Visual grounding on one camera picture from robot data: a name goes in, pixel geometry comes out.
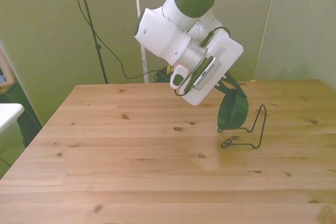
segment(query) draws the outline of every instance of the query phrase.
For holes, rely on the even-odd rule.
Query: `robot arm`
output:
[[[146,9],[135,38],[174,67],[171,87],[198,105],[243,53],[243,47],[217,29],[205,46],[201,42],[223,25],[214,17],[215,0],[166,0]]]

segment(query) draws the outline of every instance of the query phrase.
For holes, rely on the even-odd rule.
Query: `black stand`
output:
[[[252,129],[251,130],[248,130],[247,128],[245,128],[245,127],[241,127],[241,128],[239,128],[238,130],[245,130],[245,131],[247,131],[248,133],[251,133],[253,130],[254,130],[254,127],[256,126],[256,123],[257,123],[257,120],[258,120],[258,117],[259,117],[259,114],[260,114],[260,112],[261,112],[261,109],[262,108],[264,108],[264,122],[263,122],[263,127],[262,127],[262,129],[261,129],[261,134],[260,134],[260,140],[259,140],[259,144],[257,145],[257,146],[254,146],[253,144],[233,144],[232,143],[232,140],[231,139],[228,139],[228,140],[226,140],[223,144],[221,144],[221,148],[223,148],[223,149],[225,149],[225,148],[228,148],[229,146],[231,146],[231,145],[250,145],[250,146],[252,146],[254,149],[258,149],[260,146],[261,146],[261,141],[262,141],[262,139],[263,139],[263,134],[264,134],[264,128],[265,128],[265,123],[266,123],[266,117],[267,117],[267,110],[266,110],[266,106],[265,105],[261,105],[260,106],[260,108],[259,108],[259,111],[258,111],[258,114],[257,114],[257,116],[256,116],[256,119],[255,119],[255,121],[254,121],[254,124],[253,124],[253,127],[252,127]]]
[[[108,81],[107,81],[107,77],[106,77],[106,73],[105,73],[105,69],[104,69],[103,60],[101,58],[101,53],[100,53],[101,46],[97,42],[96,32],[95,32],[95,29],[93,27],[93,23],[92,23],[90,11],[89,11],[89,6],[88,6],[88,3],[87,3],[86,0],[83,0],[83,1],[84,1],[84,4],[85,4],[86,12],[88,14],[88,19],[89,19],[89,23],[90,23],[90,27],[91,27],[91,31],[92,31],[92,35],[93,35],[93,39],[94,39],[94,43],[95,43],[95,46],[96,46],[96,50],[97,50],[97,54],[98,54],[98,58],[99,58],[99,62],[100,62],[100,67],[101,67],[101,71],[102,71],[102,73],[104,75],[104,81],[105,81],[105,84],[109,84]]]

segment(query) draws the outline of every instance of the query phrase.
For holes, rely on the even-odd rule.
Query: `table surface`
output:
[[[218,133],[168,84],[77,86],[0,180],[0,223],[336,223],[336,95],[319,81],[241,82],[253,133]]]

